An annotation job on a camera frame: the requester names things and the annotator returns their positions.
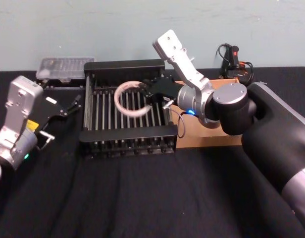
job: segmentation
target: metal rod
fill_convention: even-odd
[[[123,103],[123,94],[120,95],[120,103],[122,105],[122,107],[124,106],[124,103]],[[121,113],[121,128],[123,129],[124,128],[124,115]]]
[[[44,137],[49,138],[50,140],[54,140],[55,139],[55,137],[53,135],[50,135],[49,133],[47,133],[47,132],[45,132],[43,130],[40,130],[39,134],[43,135]]]
[[[111,94],[108,93],[108,129],[111,130]]]
[[[135,108],[135,95],[134,95],[134,91],[132,92],[132,109],[136,110],[136,108]],[[134,122],[134,128],[136,128],[137,127],[136,118],[133,118],[133,122]],[[135,146],[137,146],[137,142],[138,142],[138,139],[136,138],[135,139]]]
[[[92,93],[92,83],[90,83],[90,104],[89,104],[89,129],[92,130],[92,115],[93,115],[93,93]]]
[[[160,119],[160,111],[159,111],[159,104],[156,103],[156,109],[157,109],[157,116],[158,116],[158,122],[159,122],[159,125],[161,125],[161,119]]]
[[[126,92],[126,109],[129,110],[129,100],[128,100],[128,92]],[[127,128],[130,128],[129,116],[127,118]]]
[[[90,77],[87,76],[86,89],[85,89],[85,103],[84,103],[84,124],[88,130],[88,116],[89,116],[89,93],[90,93]]]
[[[144,106],[146,106],[146,98],[144,97]],[[149,126],[149,120],[148,120],[148,113],[145,114],[145,118],[146,118],[146,126]]]
[[[114,129],[117,129],[117,107],[114,105]]]
[[[99,129],[99,106],[100,106],[100,96],[99,93],[97,92],[97,104],[96,104],[96,114],[95,114],[95,130]]]
[[[135,96],[134,96],[134,92],[132,92],[132,109],[136,110],[136,108],[135,108]],[[136,128],[137,127],[136,118],[133,118],[133,120],[134,120],[134,127]]]
[[[173,119],[172,119],[172,111],[168,109],[167,114],[169,116],[169,122],[173,121]]]
[[[156,123],[154,121],[153,107],[151,109],[151,113],[152,113],[152,126],[156,126]]]
[[[105,92],[102,94],[102,130],[105,130]]]
[[[168,108],[166,108],[166,109],[164,109],[164,110],[162,110],[163,111],[163,117],[164,117],[164,122],[165,122],[165,124],[166,125],[169,125],[169,121],[170,121],[170,119],[169,119],[169,109]]]
[[[141,108],[141,94],[137,92],[137,103],[138,103],[138,109]],[[139,117],[139,126],[143,127],[143,117]]]

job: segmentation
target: black wire rack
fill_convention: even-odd
[[[86,94],[79,137],[84,153],[116,157],[175,151],[178,128],[162,103],[153,104],[150,112],[135,119],[122,115],[113,99],[115,89],[123,82],[160,77],[164,72],[162,60],[90,62],[84,71]],[[147,104],[136,89],[124,92],[119,100],[130,110]]]

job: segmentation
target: black tablecloth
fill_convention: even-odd
[[[217,69],[202,72],[217,77]],[[11,80],[0,72],[0,127]],[[305,67],[256,68],[305,117]],[[60,103],[76,91],[48,91]],[[289,206],[241,147],[182,149],[172,155],[86,160],[78,152],[82,111],[17,171],[0,237],[305,237]]]

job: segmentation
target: electrical wire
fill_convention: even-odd
[[[184,123],[182,115],[187,114],[187,112],[182,112],[181,114],[179,114],[177,111],[173,110],[172,108],[168,108],[168,109],[178,115],[178,117],[179,117],[178,118],[178,123],[177,123],[178,128],[179,128],[180,120],[182,121],[182,124],[183,124],[183,133],[182,133],[181,136],[178,135],[178,137],[181,139],[181,138],[183,138],[186,135],[186,125]]]
[[[116,108],[123,115],[129,116],[131,118],[139,118],[139,117],[142,117],[143,115],[145,115],[147,112],[149,112],[152,109],[152,107],[150,105],[146,105],[143,108],[140,108],[138,110],[127,110],[126,108],[122,107],[122,105],[119,103],[119,97],[124,91],[128,90],[129,88],[139,88],[140,84],[142,84],[142,82],[128,81],[128,82],[125,82],[125,83],[122,83],[121,85],[119,85],[117,87],[117,89],[115,90],[114,103],[116,105]]]
[[[225,61],[230,62],[230,61],[229,61],[227,58],[225,58],[225,57],[222,55],[222,53],[221,53],[221,48],[222,48],[223,46],[226,47],[226,50],[227,50],[228,48],[232,47],[230,44],[227,44],[227,43],[221,44],[221,45],[217,48],[216,54],[218,53]],[[240,61],[240,64],[238,64],[237,66],[231,68],[230,65],[229,65],[228,68],[229,68],[229,70],[231,70],[231,69],[245,69],[245,66],[243,66],[242,64],[248,65],[248,66],[250,67],[250,69],[251,69],[251,73],[250,73],[250,75],[249,75],[249,77],[248,77],[248,80],[247,80],[246,83],[244,83],[245,85],[249,85],[249,83],[250,83],[250,82],[253,80],[253,78],[254,78],[253,64],[252,64],[251,62]]]
[[[221,48],[222,48],[223,46],[226,47],[226,48],[230,48],[230,47],[231,47],[230,44],[227,44],[227,43],[222,44],[222,45],[220,45],[220,46],[217,48],[216,54],[218,53],[224,60],[226,60],[227,62],[229,62],[229,60],[228,60],[227,58],[225,58],[225,57],[222,55],[222,53],[221,53]]]

